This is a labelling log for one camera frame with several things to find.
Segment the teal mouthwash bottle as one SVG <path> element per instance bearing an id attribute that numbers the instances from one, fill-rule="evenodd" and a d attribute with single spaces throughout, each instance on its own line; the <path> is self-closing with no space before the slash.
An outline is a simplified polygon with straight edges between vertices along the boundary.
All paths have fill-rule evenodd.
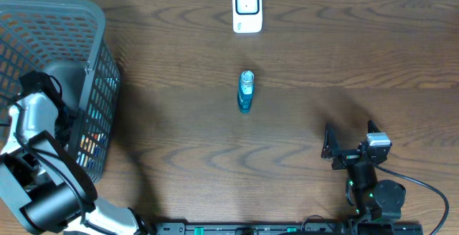
<path id="1" fill-rule="evenodd" d="M 249 112 L 255 91 L 255 75 L 250 70 L 241 73 L 237 91 L 237 103 L 241 112 Z"/>

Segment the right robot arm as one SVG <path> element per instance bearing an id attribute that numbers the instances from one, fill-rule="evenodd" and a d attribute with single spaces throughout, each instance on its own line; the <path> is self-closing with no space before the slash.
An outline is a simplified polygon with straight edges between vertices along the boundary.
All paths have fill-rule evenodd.
<path id="1" fill-rule="evenodd" d="M 321 157 L 332 160 L 334 170 L 347 171 L 346 194 L 354 197 L 348 203 L 367 221 L 396 221 L 402 215 L 406 189 L 395 181 L 379 180 L 375 171 L 391 147 L 387 134 L 371 120 L 365 139 L 355 149 L 341 148 L 332 125 L 325 127 Z"/>

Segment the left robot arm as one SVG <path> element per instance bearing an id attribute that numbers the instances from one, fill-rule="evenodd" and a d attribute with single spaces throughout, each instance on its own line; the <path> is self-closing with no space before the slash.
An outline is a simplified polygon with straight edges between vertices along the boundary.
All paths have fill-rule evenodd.
<path id="1" fill-rule="evenodd" d="M 1 151 L 1 200 L 31 234 L 156 234 L 130 208 L 98 197 L 89 175 L 63 148 L 70 128 L 62 86 L 30 72 L 9 99 L 11 122 Z"/>

